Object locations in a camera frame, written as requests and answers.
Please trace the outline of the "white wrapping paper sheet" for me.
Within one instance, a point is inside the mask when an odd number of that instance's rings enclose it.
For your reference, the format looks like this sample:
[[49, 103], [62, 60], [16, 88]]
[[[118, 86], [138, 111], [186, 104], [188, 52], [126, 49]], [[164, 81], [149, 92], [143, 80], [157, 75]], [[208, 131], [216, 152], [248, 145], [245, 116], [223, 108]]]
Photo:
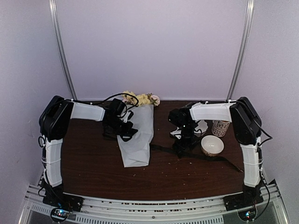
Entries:
[[134, 113], [129, 120], [137, 133], [132, 139], [124, 142], [120, 136], [117, 137], [123, 166], [144, 167], [150, 161], [150, 143], [154, 137], [154, 106], [142, 105], [133, 108]]

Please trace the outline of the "pink rose stem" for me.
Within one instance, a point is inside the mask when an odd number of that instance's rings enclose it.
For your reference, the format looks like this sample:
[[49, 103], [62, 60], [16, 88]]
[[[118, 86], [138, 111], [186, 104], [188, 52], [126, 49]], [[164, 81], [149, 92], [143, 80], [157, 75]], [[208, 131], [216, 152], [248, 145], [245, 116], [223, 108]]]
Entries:
[[149, 99], [150, 99], [152, 105], [154, 105], [154, 106], [159, 106], [160, 105], [161, 100], [160, 100], [159, 96], [150, 95]]

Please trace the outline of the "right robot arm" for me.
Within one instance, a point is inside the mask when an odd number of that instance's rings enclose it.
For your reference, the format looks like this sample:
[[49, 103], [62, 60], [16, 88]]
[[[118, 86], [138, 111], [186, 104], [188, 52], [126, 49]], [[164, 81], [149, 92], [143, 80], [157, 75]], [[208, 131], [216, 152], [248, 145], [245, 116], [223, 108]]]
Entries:
[[198, 143], [195, 136], [197, 121], [222, 120], [233, 125], [234, 135], [242, 149], [244, 164], [243, 193], [240, 203], [251, 205], [257, 199], [262, 178], [262, 121], [247, 97], [228, 101], [199, 101], [189, 103], [169, 112], [168, 120], [181, 130], [181, 137], [176, 138], [172, 148], [178, 157], [184, 156], [187, 149]]

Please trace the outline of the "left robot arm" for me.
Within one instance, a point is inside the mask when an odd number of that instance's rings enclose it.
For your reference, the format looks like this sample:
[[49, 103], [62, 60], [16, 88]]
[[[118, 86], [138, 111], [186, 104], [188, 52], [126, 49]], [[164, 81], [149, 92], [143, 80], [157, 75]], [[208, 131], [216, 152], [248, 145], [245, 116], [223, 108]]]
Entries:
[[39, 118], [44, 180], [50, 188], [63, 184], [61, 176], [61, 148], [71, 119], [102, 122], [124, 141], [129, 141], [138, 132], [130, 119], [134, 113], [123, 114], [126, 105], [119, 99], [102, 107], [87, 102], [54, 96]]

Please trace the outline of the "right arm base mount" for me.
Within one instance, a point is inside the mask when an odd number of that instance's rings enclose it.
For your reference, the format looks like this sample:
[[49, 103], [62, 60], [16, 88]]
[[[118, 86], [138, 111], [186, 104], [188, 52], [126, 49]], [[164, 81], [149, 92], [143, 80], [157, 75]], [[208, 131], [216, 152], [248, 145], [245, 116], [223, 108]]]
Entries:
[[257, 208], [258, 203], [262, 203], [263, 197], [259, 191], [256, 196], [253, 196], [249, 192], [242, 192], [235, 195], [228, 195], [223, 198], [226, 211], [236, 210], [238, 217], [242, 221], [254, 221], [257, 217]]

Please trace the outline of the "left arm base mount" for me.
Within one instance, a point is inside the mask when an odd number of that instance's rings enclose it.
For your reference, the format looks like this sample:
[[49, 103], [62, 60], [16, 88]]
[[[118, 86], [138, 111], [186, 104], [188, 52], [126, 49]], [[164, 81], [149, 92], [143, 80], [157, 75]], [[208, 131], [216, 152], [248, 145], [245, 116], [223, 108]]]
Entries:
[[80, 212], [84, 199], [80, 196], [64, 194], [61, 189], [45, 188], [43, 203], [52, 206], [50, 218], [55, 223], [66, 221], [70, 214]]

